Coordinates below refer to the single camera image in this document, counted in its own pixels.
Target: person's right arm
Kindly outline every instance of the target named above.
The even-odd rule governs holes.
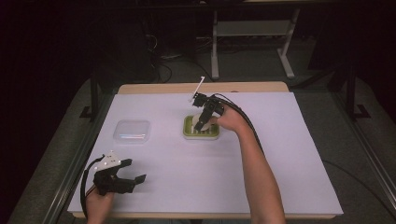
[[[238,136],[251,223],[285,223],[279,187],[252,129],[227,105],[223,115],[211,122],[234,131]]]

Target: table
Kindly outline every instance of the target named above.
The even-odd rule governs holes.
[[[120,88],[89,161],[113,149],[120,159],[134,160],[119,170],[120,178],[148,176],[134,193],[116,195],[111,216],[249,218],[234,133],[221,130],[214,141],[182,136],[184,117],[202,111],[188,102],[195,87],[190,83]],[[250,117],[276,176],[287,218],[331,218],[343,213],[294,95],[284,83],[204,83],[199,90],[214,91],[226,94]],[[142,145],[115,143],[112,135],[122,119],[149,120],[149,140]],[[78,193],[68,211],[83,217]]]

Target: person's left hand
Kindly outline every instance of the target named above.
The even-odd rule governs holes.
[[[104,223],[111,211],[114,200],[114,192],[108,192],[105,196],[99,194],[98,188],[93,185],[86,194],[88,224]]]

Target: clear plastic container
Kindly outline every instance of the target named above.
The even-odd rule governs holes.
[[[119,144],[143,144],[149,140],[150,123],[144,119],[123,119],[117,124],[113,138]]]

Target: forearm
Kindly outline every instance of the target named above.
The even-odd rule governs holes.
[[[274,174],[249,127],[237,132],[252,223],[285,223]]]

